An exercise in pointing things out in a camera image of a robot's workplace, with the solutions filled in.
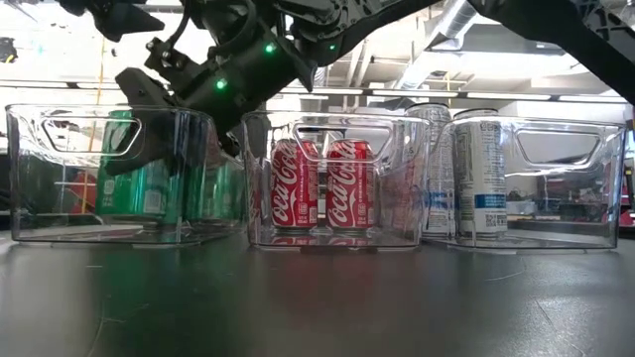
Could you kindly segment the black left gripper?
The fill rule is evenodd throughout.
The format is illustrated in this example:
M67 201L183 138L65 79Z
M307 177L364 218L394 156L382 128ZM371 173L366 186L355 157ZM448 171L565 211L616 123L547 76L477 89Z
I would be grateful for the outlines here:
M57 0L69 13L91 12L96 29L109 41L123 35L161 31L165 24L138 8L147 0Z

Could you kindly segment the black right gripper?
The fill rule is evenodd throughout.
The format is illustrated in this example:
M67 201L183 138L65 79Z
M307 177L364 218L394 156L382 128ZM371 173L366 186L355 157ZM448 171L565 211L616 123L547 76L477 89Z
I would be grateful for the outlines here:
M174 159L175 114L171 108L183 108L204 113L215 126L222 149L239 149L240 144L230 133L248 112L247 102L230 91L228 85L218 89L223 78L214 78L212 84L202 84L189 97L169 94L163 85L139 68L128 67L116 76L116 82L126 95L130 110L112 111L110 116L130 119L119 122L123 137L113 144L118 157L108 158L105 171L109 175L122 175L146 165L164 161L170 171Z

